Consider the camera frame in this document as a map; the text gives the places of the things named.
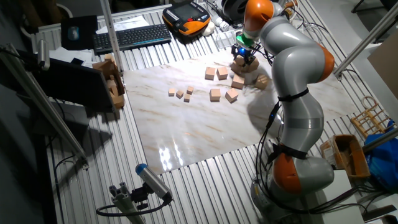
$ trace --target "paper document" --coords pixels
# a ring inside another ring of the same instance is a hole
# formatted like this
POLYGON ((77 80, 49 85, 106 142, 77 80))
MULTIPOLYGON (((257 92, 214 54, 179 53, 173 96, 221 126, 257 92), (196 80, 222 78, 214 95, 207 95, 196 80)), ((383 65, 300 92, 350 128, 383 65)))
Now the paper document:
POLYGON ((91 68, 91 64, 93 63, 92 56, 92 50, 67 50, 63 47, 59 47, 56 50, 50 50, 50 58, 61 60, 63 62, 71 62, 74 58, 77 58, 84 61, 82 66, 91 68))
MULTIPOLYGON (((133 29, 137 27, 149 26, 149 23, 145 21, 143 16, 137 16, 132 19, 128 19, 125 21, 115 22, 113 24, 115 31, 133 29)), ((108 28, 106 26, 100 28, 96 31, 97 34, 105 34, 108 32, 108 28)))

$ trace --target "black monitor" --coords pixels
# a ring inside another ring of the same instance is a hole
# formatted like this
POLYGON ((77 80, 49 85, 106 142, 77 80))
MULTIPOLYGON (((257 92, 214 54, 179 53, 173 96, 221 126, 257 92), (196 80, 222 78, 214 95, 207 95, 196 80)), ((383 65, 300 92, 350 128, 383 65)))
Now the black monitor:
MULTIPOLYGON (((37 55, 18 50, 27 61, 37 55)), ((89 107, 95 112, 116 111, 101 71, 50 58, 47 71, 32 72, 47 96, 89 107)))

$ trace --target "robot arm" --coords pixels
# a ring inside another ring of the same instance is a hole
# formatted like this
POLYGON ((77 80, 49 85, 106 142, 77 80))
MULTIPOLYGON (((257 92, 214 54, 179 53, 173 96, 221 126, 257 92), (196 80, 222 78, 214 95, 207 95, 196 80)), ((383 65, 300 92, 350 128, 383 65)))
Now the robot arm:
POLYGON ((299 158, 282 152, 274 160, 268 185, 276 199, 286 202, 333 182, 333 169, 326 160, 305 155, 320 138, 324 122, 322 108, 306 92, 307 85, 327 78, 333 71, 334 58, 329 51, 293 27, 286 17, 279 16, 282 11, 278 4, 269 0, 249 0, 244 29, 237 37, 237 43, 245 49, 252 49, 260 40, 263 47, 275 56, 272 79, 279 98, 290 98, 282 101, 284 129, 279 147, 304 156, 299 158), (291 96, 295 95, 299 97, 292 99, 291 96))

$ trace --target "blue bag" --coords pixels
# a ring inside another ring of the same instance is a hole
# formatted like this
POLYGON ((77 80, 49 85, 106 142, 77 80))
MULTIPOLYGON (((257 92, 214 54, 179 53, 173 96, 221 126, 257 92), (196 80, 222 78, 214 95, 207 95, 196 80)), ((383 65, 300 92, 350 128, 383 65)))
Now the blue bag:
MULTIPOLYGON (((383 134, 371 134, 365 144, 383 134)), ((378 146, 366 155, 366 162, 371 175, 391 193, 398 193, 398 139, 378 146)))

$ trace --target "wooden block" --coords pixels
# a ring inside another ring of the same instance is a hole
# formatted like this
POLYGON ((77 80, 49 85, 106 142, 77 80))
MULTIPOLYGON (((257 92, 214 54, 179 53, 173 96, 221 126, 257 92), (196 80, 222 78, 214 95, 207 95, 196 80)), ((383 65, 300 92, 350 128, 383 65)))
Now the wooden block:
POLYGON ((110 75, 114 75, 115 66, 110 61, 98 62, 93 64, 93 68, 99 71, 102 71, 102 74, 105 77, 105 80, 109 79, 110 75))
POLYGON ((175 96, 178 97, 179 99, 181 99, 181 97, 183 95, 184 95, 184 92, 182 90, 179 90, 175 96))
POLYGON ((104 75, 105 80, 109 80, 111 78, 111 75, 113 75, 114 81, 117 83, 117 86, 118 86, 119 94, 122 95, 125 93, 122 79, 119 75, 118 68, 116 67, 115 64, 113 64, 111 61, 107 60, 105 62, 94 63, 93 68, 96 70, 102 71, 102 74, 104 75))
POLYGON ((175 94, 175 89, 174 88, 169 89, 169 96, 174 96, 174 94, 175 94))
POLYGON ((248 72, 256 71, 257 68, 259 67, 259 65, 260 65, 259 60, 257 58, 254 59, 254 61, 250 65, 248 65, 249 66, 248 67, 248 72))
POLYGON ((260 74, 257 77, 256 84, 254 87, 259 88, 260 90, 265 90, 268 84, 268 77, 266 75, 260 74))
POLYGON ((241 73, 242 72, 242 66, 239 66, 235 61, 232 62, 231 64, 231 70, 234 73, 241 73))
POLYGON ((216 68, 210 68, 207 67, 206 68, 206 75, 205 75, 205 79, 207 80, 214 80, 214 76, 216 75, 216 68))
POLYGON ((239 66, 243 66, 244 65, 244 58, 242 56, 240 56, 240 55, 238 55, 234 61, 239 66))
POLYGON ((112 98, 113 104, 117 109, 120 109, 124 106, 124 97, 123 96, 116 96, 112 98))
POLYGON ((116 86, 116 82, 114 82, 114 80, 107 80, 106 85, 108 86, 109 90, 112 90, 112 86, 116 86))
POLYGON ((188 86, 187 93, 192 95, 192 93, 193 93, 193 87, 192 86, 188 86))
POLYGON ((221 67, 217 69, 218 80, 224 80, 228 77, 228 70, 226 67, 221 67))
POLYGON ((225 98, 230 102, 233 103, 236 99, 238 99, 238 92, 232 88, 225 93, 225 98))
POLYGON ((112 63, 114 63, 114 58, 111 54, 106 54, 105 55, 105 61, 111 61, 112 63))
POLYGON ((240 77, 239 75, 235 74, 234 78, 232 79, 232 87, 237 89, 242 89, 244 84, 244 78, 240 77))
POLYGON ((118 88, 115 86, 111 87, 112 93, 114 96, 119 96, 118 88))
POLYGON ((221 92, 220 89, 211 89, 210 90, 210 101, 211 102, 220 102, 221 92))
POLYGON ((191 99, 191 94, 185 94, 184 96, 184 102, 189 103, 189 100, 191 99))

